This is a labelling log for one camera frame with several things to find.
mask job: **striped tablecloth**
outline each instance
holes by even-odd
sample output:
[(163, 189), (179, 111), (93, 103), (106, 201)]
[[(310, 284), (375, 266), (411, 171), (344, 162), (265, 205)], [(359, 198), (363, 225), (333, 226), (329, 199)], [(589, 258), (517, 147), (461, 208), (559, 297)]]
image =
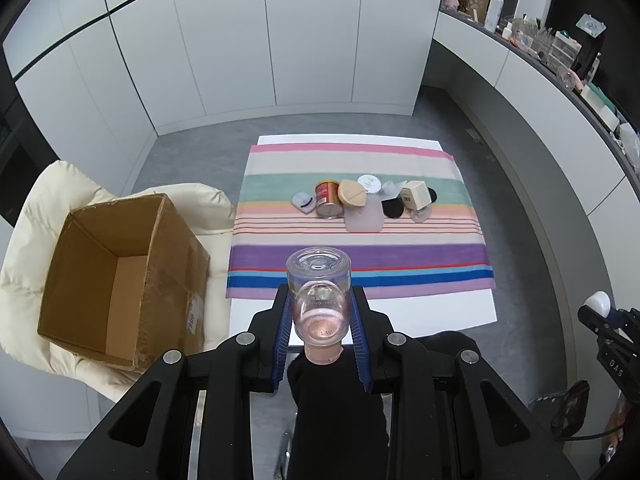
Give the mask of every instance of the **striped tablecloth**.
[[(295, 209), (298, 191), (314, 193), (324, 179), (382, 182), (425, 180), (438, 200), (431, 217), (414, 223), (407, 212), (385, 218), (379, 233), (349, 233), (343, 219)], [(439, 150), (372, 144), (252, 146), (234, 225), (228, 298), (272, 300), (286, 282), (290, 254), (331, 246), (351, 257), (353, 284), (367, 297), (405, 298), (495, 288), (494, 272), (476, 212), (452, 156)]]

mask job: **beige makeup sponge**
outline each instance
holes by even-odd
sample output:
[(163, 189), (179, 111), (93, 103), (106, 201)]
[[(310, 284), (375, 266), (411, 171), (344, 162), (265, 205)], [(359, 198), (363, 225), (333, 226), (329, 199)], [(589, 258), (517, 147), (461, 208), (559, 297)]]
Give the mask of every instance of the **beige makeup sponge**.
[(354, 180), (343, 180), (338, 186), (338, 197), (343, 204), (363, 207), (367, 201), (367, 192), (362, 184)]

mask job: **pink liquid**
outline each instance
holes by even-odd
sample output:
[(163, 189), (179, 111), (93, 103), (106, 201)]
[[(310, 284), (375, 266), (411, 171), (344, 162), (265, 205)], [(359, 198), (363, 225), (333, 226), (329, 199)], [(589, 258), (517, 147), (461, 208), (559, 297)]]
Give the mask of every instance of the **pink liquid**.
[(340, 342), (347, 333), (344, 316), (332, 308), (315, 308), (305, 312), (296, 325), (303, 341), (319, 346)]

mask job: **green stripe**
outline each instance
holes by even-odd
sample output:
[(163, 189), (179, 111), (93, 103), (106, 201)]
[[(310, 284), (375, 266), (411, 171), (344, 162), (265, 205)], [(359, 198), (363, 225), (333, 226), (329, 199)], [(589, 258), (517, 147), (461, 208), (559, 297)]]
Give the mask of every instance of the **green stripe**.
[[(313, 194), (316, 184), (321, 180), (332, 179), (357, 180), (358, 173), (275, 173), (245, 175), (242, 181), (239, 202), (288, 202), (299, 192)], [(382, 182), (391, 180), (425, 180), (438, 194), (438, 203), (471, 206), (471, 199), (466, 192), (465, 184), (453, 178), (429, 178), (416, 175), (377, 174)]]

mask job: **white ball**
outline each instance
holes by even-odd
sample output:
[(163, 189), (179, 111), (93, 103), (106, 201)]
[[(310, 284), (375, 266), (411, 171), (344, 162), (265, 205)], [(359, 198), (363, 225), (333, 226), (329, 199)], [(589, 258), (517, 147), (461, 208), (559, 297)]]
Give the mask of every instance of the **white ball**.
[(591, 294), (584, 304), (602, 317), (607, 317), (611, 311), (611, 300), (607, 293), (601, 290)]

